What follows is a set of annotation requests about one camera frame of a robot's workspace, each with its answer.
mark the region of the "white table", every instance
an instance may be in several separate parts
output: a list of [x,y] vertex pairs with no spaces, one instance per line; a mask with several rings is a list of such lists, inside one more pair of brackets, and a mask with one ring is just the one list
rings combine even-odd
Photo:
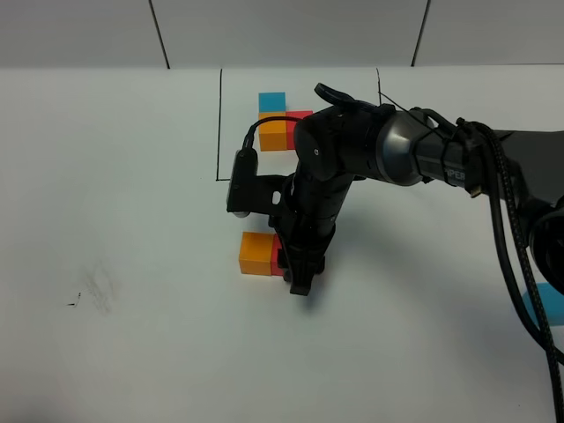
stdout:
[[[560,67],[380,71],[405,107],[562,126]],[[319,109],[318,80],[377,101],[373,69],[224,70],[219,177],[258,92]],[[553,421],[544,354],[509,302],[486,198],[356,182],[323,289],[304,299],[239,273],[241,231],[266,218],[225,212],[218,70],[3,71],[0,92],[2,417]],[[296,161],[260,160],[262,174]]]

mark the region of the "cyan block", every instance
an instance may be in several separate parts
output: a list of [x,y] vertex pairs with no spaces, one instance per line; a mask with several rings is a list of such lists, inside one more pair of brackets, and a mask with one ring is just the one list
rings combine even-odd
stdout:
[[[564,295],[556,291],[552,285],[546,282],[537,284],[537,289],[540,294],[540,299],[543,302],[543,307],[545,308],[548,324],[551,326],[564,325]],[[527,308],[527,312],[531,316],[532,321],[538,326],[535,311],[532,309],[529,292],[523,294],[523,302],[525,303],[525,308]]]
[[259,93],[258,113],[285,112],[286,93]]

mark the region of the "orange block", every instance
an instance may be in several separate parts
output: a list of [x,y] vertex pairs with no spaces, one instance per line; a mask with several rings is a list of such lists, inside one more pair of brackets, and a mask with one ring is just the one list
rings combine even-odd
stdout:
[[[285,112],[259,113],[258,118],[286,116]],[[281,152],[286,150],[286,121],[272,121],[258,127],[261,152]]]
[[[314,112],[311,110],[304,110],[298,112],[286,112],[286,116],[299,117],[303,119],[306,116],[312,115]],[[293,143],[293,130],[297,122],[286,121],[286,149],[295,150],[296,146]]]
[[284,271],[278,267],[278,251],[282,250],[282,243],[278,237],[278,234],[274,235],[274,242],[272,243],[272,255],[271,255],[271,273],[272,276],[284,276]]
[[274,234],[243,232],[239,253],[241,273],[270,276],[273,243]]

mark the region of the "red block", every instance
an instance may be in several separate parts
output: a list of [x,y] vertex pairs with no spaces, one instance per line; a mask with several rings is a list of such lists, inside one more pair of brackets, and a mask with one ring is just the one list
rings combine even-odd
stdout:
[[[298,111],[298,112],[286,112],[286,116],[299,117],[303,119],[306,116],[312,115],[314,112],[311,110]],[[293,129],[296,127],[297,122],[286,121],[286,148],[288,150],[295,150],[296,147],[293,144]]]
[[278,267],[278,250],[282,249],[282,243],[278,235],[274,235],[271,254],[271,274],[272,276],[284,276],[284,271]]

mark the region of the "stacked blocks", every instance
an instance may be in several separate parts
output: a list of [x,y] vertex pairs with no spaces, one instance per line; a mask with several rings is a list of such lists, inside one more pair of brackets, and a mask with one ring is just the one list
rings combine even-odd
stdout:
[[278,254],[282,251],[276,234],[243,232],[239,265],[241,273],[261,276],[283,276],[278,268]]
[[[258,118],[270,116],[293,116],[304,118],[312,111],[286,112],[285,93],[259,93]],[[258,128],[258,136],[262,152],[280,152],[295,150],[293,143],[293,129],[296,122],[273,121],[263,123]]]

